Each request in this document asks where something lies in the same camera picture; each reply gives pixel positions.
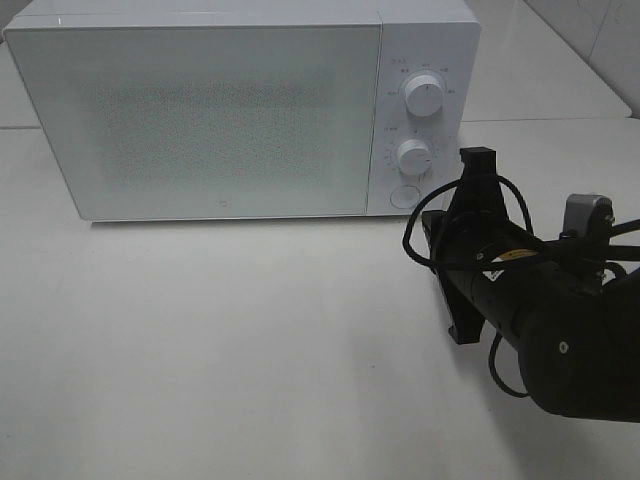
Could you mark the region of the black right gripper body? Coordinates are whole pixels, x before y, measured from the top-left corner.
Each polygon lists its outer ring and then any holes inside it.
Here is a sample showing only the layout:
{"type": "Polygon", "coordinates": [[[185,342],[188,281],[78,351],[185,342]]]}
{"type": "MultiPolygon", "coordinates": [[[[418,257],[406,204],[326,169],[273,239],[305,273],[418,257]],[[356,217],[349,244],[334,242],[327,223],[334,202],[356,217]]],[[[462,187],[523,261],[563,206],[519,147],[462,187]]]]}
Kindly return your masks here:
{"type": "MultiPolygon", "coordinates": [[[[430,258],[444,263],[476,264],[492,262],[510,250],[523,250],[526,257],[538,252],[538,245],[510,221],[504,201],[469,198],[460,190],[445,210],[422,213],[422,228],[430,248],[430,258]]],[[[437,271],[438,280],[448,279],[473,304],[471,288],[481,271],[437,271]]]]}

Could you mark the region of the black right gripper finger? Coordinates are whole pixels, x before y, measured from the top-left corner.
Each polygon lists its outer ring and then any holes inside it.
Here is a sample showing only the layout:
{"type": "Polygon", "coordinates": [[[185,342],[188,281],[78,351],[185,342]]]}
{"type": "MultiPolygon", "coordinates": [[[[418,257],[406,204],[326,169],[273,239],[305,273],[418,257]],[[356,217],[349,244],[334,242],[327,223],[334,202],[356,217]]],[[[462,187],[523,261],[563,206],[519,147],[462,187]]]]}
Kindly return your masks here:
{"type": "Polygon", "coordinates": [[[464,165],[460,186],[463,194],[478,200],[502,200],[496,151],[488,147],[465,147],[460,149],[460,157],[464,165]]]}
{"type": "Polygon", "coordinates": [[[484,316],[448,279],[440,279],[441,291],[451,317],[448,333],[457,345],[480,341],[484,316]]]}

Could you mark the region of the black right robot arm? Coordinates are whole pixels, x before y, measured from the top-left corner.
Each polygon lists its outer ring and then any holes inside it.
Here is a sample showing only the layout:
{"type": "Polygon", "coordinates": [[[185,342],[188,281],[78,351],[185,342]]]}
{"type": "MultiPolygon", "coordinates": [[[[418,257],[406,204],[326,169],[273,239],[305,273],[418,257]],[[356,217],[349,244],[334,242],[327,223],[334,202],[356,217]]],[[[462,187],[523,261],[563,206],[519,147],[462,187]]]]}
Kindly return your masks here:
{"type": "Polygon", "coordinates": [[[491,324],[517,352],[524,393],[566,417],[639,418],[639,276],[601,278],[595,252],[549,259],[549,242],[513,223],[496,154],[461,150],[461,183],[446,210],[421,223],[451,318],[475,343],[491,324]]]}

